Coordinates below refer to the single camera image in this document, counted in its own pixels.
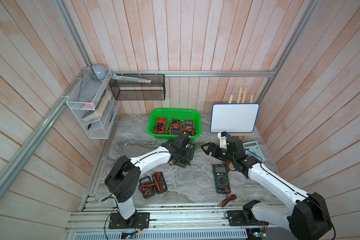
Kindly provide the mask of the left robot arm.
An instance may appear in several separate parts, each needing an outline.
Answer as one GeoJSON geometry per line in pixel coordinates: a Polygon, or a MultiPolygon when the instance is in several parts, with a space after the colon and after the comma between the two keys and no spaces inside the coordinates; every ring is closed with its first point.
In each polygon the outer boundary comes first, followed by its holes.
{"type": "Polygon", "coordinates": [[[191,161],[194,150],[187,134],[181,133],[176,139],[168,140],[157,149],[139,157],[121,156],[105,178],[105,185],[111,196],[116,199],[119,216],[130,220],[136,213],[132,195],[142,174],[171,160],[191,161]]]}

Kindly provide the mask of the light blue calculator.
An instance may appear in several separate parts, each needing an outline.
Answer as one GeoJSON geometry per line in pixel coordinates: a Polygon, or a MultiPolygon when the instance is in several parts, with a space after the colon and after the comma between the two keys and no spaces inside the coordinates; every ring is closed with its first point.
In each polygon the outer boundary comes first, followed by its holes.
{"type": "Polygon", "coordinates": [[[261,162],[266,161],[266,158],[261,151],[259,143],[257,141],[243,143],[243,147],[247,155],[253,156],[254,158],[261,160],[261,162]]]}

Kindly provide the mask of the small black multimeter left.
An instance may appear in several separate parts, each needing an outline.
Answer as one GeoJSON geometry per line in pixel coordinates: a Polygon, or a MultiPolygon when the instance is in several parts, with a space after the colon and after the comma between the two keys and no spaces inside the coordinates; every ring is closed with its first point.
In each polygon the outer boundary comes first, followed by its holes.
{"type": "Polygon", "coordinates": [[[144,199],[153,197],[156,194],[156,184],[149,176],[139,179],[138,189],[142,193],[144,199]]]}

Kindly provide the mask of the blue framed whiteboard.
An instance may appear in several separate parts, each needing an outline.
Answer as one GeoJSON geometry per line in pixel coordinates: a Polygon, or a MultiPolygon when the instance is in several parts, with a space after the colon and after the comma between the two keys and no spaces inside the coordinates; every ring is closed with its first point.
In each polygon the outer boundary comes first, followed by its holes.
{"type": "Polygon", "coordinates": [[[211,115],[211,133],[247,134],[255,129],[260,105],[214,104],[211,115]]]}

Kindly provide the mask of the orange multimeter front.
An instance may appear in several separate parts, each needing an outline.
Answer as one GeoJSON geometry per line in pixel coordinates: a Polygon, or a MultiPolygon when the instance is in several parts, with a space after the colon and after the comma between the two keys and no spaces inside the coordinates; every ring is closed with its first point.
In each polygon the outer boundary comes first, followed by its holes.
{"type": "Polygon", "coordinates": [[[195,122],[193,120],[184,120],[183,132],[188,136],[194,136],[197,133],[195,122]]]}

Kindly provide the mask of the green plastic basket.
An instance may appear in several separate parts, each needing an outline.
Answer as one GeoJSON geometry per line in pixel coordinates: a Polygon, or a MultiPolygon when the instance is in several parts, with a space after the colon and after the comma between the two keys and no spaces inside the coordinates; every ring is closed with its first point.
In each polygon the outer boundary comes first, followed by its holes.
{"type": "Polygon", "coordinates": [[[156,109],[151,113],[147,131],[156,139],[175,139],[179,133],[194,140],[202,133],[201,115],[194,110],[156,109]]]}

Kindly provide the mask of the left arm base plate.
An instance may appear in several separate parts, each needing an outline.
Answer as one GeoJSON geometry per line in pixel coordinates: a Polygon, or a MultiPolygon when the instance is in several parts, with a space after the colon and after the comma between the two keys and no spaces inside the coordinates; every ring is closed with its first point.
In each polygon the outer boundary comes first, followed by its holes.
{"type": "Polygon", "coordinates": [[[120,213],[111,213],[109,229],[147,229],[150,222],[150,213],[134,213],[129,219],[124,219],[120,213]]]}

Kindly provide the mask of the red multimeter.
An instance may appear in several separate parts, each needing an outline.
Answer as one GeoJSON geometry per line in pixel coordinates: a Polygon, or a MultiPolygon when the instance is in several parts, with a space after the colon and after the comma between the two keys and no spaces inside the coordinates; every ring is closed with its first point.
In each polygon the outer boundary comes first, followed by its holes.
{"type": "Polygon", "coordinates": [[[153,128],[154,134],[165,134],[167,122],[167,118],[157,118],[156,124],[153,128]]]}

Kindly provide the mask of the grey computer mouse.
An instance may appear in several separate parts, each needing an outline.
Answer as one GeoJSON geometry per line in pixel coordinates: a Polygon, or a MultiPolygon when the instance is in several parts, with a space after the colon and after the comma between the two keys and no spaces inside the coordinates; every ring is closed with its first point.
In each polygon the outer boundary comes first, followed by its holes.
{"type": "Polygon", "coordinates": [[[106,76],[107,76],[107,71],[106,71],[106,69],[105,69],[102,65],[100,65],[100,64],[92,65],[92,70],[93,70],[93,72],[95,73],[97,79],[98,79],[99,81],[101,81],[101,82],[102,82],[102,81],[106,78],[106,76]]]}

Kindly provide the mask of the small black multimeter right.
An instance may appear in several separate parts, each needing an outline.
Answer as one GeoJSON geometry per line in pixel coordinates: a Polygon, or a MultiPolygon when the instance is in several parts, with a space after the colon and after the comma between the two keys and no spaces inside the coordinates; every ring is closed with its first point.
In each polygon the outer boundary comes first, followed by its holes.
{"type": "Polygon", "coordinates": [[[167,184],[165,182],[165,178],[162,172],[155,172],[152,175],[156,194],[163,194],[168,190],[167,184]]]}

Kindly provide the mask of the green DT9205A multimeter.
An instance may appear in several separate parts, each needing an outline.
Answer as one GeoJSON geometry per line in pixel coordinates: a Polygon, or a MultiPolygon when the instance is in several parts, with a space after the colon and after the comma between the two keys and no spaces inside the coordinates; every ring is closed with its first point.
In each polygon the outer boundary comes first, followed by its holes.
{"type": "Polygon", "coordinates": [[[184,153],[175,160],[175,165],[186,168],[191,165],[191,161],[193,160],[195,150],[193,148],[186,148],[184,153]]]}

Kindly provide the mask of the black mesh wall basket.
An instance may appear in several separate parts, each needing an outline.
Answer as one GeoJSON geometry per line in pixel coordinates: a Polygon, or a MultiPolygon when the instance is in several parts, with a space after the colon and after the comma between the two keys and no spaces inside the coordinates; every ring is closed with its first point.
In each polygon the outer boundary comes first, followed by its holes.
{"type": "Polygon", "coordinates": [[[162,74],[117,74],[151,80],[151,83],[118,81],[111,78],[110,89],[117,101],[164,101],[166,99],[165,76],[162,74]]]}

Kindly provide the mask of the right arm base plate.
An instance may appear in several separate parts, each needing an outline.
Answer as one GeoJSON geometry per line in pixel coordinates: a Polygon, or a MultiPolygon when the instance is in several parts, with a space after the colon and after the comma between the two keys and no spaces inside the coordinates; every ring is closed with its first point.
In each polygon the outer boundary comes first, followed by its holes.
{"type": "Polygon", "coordinates": [[[229,221],[231,227],[238,226],[268,226],[268,222],[258,221],[252,213],[247,210],[227,211],[225,213],[226,219],[229,221]]]}

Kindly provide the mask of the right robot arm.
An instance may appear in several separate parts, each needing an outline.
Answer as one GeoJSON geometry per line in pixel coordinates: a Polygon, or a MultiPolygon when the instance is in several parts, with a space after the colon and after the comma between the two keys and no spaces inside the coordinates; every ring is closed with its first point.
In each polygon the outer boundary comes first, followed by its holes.
{"type": "Polygon", "coordinates": [[[309,194],[273,173],[261,157],[244,148],[239,137],[222,135],[219,139],[219,145],[207,143],[201,149],[206,155],[233,164],[237,172],[262,185],[286,206],[282,209],[252,200],[242,211],[227,212],[230,225],[254,226],[267,222],[290,231],[298,240],[318,240],[335,230],[320,194],[309,194]]]}

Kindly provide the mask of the green multimeter lower right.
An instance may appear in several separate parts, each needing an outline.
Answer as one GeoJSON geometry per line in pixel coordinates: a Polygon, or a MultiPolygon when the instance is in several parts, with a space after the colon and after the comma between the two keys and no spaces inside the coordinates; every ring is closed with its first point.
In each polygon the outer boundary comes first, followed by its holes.
{"type": "Polygon", "coordinates": [[[212,165],[215,189],[217,194],[228,194],[231,192],[228,168],[223,164],[212,165]]]}

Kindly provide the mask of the orange multimeter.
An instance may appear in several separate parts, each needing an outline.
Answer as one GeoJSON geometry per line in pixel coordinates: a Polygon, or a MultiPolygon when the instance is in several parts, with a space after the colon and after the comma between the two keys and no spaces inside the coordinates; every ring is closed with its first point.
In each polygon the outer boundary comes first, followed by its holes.
{"type": "Polygon", "coordinates": [[[193,120],[184,120],[183,132],[188,136],[194,136],[197,133],[195,122],[193,120]]]}
{"type": "Polygon", "coordinates": [[[172,119],[168,128],[169,135],[179,135],[182,132],[182,122],[177,119],[172,119]]]}

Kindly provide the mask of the small black multimeter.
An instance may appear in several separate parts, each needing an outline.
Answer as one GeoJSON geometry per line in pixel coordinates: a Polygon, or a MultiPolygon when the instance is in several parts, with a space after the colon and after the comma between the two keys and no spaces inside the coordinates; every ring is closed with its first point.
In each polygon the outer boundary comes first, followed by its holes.
{"type": "Polygon", "coordinates": [[[152,175],[156,194],[163,194],[168,190],[167,184],[165,182],[165,178],[162,172],[155,172],[152,175]]]}
{"type": "Polygon", "coordinates": [[[156,194],[156,184],[149,176],[139,179],[138,189],[142,193],[144,199],[153,197],[156,194]]]}

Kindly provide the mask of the paper in mesh basket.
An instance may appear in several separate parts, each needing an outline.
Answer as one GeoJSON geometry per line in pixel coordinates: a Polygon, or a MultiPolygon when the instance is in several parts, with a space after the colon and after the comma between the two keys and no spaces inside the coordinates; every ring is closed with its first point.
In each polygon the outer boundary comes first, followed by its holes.
{"type": "Polygon", "coordinates": [[[117,75],[117,74],[112,74],[112,79],[118,80],[118,81],[134,82],[134,83],[144,83],[144,84],[151,83],[151,80],[148,80],[148,79],[128,77],[128,76],[117,75]]]}

